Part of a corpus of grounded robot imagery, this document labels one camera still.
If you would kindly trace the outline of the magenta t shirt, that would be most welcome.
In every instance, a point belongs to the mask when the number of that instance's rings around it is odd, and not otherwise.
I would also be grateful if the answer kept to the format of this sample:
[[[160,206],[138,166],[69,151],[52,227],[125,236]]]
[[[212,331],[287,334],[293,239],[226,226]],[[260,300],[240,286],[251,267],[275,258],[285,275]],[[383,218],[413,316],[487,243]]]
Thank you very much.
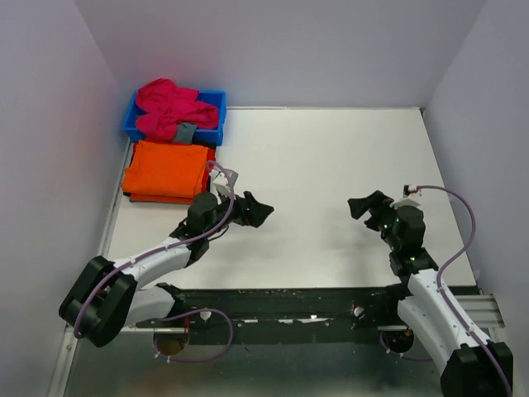
[[[136,128],[147,138],[171,141],[183,122],[212,130],[219,124],[219,109],[198,99],[200,91],[178,86],[171,79],[156,79],[141,87],[136,106],[143,112]]]

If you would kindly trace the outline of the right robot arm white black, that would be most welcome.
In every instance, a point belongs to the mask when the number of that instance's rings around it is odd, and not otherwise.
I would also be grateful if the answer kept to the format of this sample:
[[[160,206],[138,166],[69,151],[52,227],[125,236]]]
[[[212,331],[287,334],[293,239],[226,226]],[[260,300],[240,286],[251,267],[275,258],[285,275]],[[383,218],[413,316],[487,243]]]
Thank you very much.
[[[440,373],[445,396],[511,396],[512,352],[494,342],[465,312],[443,280],[438,266],[423,246],[426,224],[417,201],[421,187],[407,185],[393,200],[377,190],[348,201],[350,215],[378,232],[389,246],[392,272],[401,280],[405,296],[384,299],[382,318],[402,321],[425,347]]]

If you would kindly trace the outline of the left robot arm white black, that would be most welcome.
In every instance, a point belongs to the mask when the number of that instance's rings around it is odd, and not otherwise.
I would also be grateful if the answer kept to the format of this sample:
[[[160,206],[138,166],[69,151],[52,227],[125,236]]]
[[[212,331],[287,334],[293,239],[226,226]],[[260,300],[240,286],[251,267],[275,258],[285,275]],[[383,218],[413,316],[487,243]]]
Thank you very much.
[[[167,287],[146,285],[197,262],[209,248],[209,237],[223,227],[235,223],[257,228],[273,211],[249,191],[233,197],[201,193],[186,218],[154,248],[114,261],[92,258],[61,303],[59,316],[96,347],[107,345],[126,325],[150,316],[173,327],[182,320],[182,304]],[[150,306],[155,311],[149,316],[145,311]]]

